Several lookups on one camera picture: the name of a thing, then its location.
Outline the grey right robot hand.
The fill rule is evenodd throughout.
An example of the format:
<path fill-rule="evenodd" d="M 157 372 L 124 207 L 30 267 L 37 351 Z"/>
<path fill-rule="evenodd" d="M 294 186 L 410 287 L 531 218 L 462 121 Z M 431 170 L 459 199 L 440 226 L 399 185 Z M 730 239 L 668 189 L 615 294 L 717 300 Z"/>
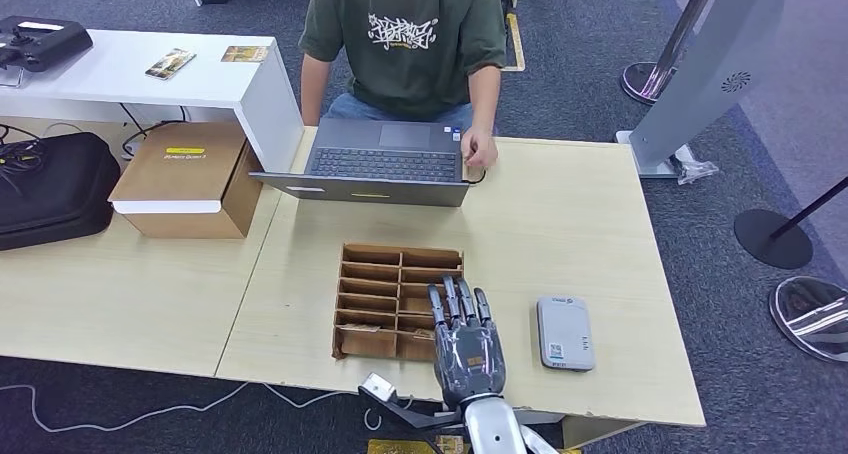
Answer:
<path fill-rule="evenodd" d="M 427 286 L 434 318 L 434 373 L 443 403 L 458 410 L 474 400 L 500 397 L 506 362 L 485 292 L 461 276 Z"/>

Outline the person's left hand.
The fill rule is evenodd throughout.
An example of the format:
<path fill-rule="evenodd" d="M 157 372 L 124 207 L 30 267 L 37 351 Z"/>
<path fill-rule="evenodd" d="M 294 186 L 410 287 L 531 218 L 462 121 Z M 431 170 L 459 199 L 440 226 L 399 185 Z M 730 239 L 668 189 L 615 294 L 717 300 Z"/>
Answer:
<path fill-rule="evenodd" d="M 489 168 L 498 159 L 495 136 L 489 129 L 470 127 L 461 140 L 461 153 L 468 168 Z"/>

